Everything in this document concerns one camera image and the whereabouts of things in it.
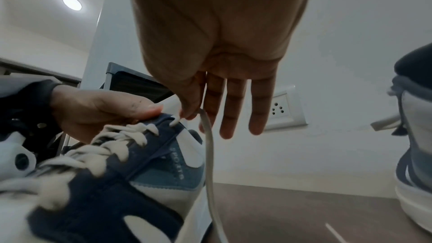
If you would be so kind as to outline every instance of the ceiling light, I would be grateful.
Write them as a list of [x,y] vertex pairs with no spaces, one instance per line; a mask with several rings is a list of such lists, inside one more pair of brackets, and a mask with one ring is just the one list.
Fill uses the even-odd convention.
[[74,11],[79,11],[82,9],[82,5],[78,0],[63,0],[63,3]]

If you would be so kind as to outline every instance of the fingernail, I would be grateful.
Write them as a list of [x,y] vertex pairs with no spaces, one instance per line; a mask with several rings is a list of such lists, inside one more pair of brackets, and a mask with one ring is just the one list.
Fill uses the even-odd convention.
[[163,104],[161,103],[155,103],[155,104],[151,104],[149,105],[147,108],[163,108]]

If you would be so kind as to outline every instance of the sneaker sole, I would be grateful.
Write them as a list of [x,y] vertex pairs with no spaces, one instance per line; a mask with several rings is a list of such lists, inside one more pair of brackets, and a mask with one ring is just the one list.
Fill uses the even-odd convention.
[[184,220],[175,243],[201,243],[211,223],[212,218],[208,210],[207,193],[204,186]]
[[396,180],[396,195],[403,211],[420,227],[432,233],[432,194]]

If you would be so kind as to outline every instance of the electrical outlet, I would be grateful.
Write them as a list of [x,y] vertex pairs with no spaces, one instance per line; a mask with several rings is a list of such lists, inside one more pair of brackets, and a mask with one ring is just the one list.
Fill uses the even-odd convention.
[[286,94],[273,97],[269,119],[289,116],[288,98]]
[[296,87],[290,85],[273,94],[265,130],[307,125]]

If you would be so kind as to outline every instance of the white shoelace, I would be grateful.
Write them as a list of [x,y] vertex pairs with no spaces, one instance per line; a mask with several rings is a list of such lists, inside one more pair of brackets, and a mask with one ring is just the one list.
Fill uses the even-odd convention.
[[[200,109],[199,114],[202,126],[206,135],[206,189],[210,216],[216,228],[216,232],[221,243],[228,243],[228,239],[223,230],[219,213],[213,194],[213,161],[214,144],[212,126],[207,113]],[[170,123],[175,126],[180,122],[180,118]],[[154,124],[144,125],[142,123],[127,126],[105,126],[92,140],[92,144],[101,138],[114,140],[107,141],[100,146],[84,145],[76,150],[67,152],[64,156],[49,159],[39,165],[44,166],[65,166],[71,167],[70,171],[64,173],[48,173],[40,177],[24,177],[5,180],[0,183],[0,192],[24,192],[38,196],[38,205],[46,210],[60,210],[67,205],[70,197],[68,182],[73,179],[77,170],[88,169],[93,176],[101,177],[106,170],[106,159],[115,154],[121,162],[127,161],[129,150],[127,144],[130,140],[135,141],[140,146],[147,144],[145,132],[159,136],[159,130]]]

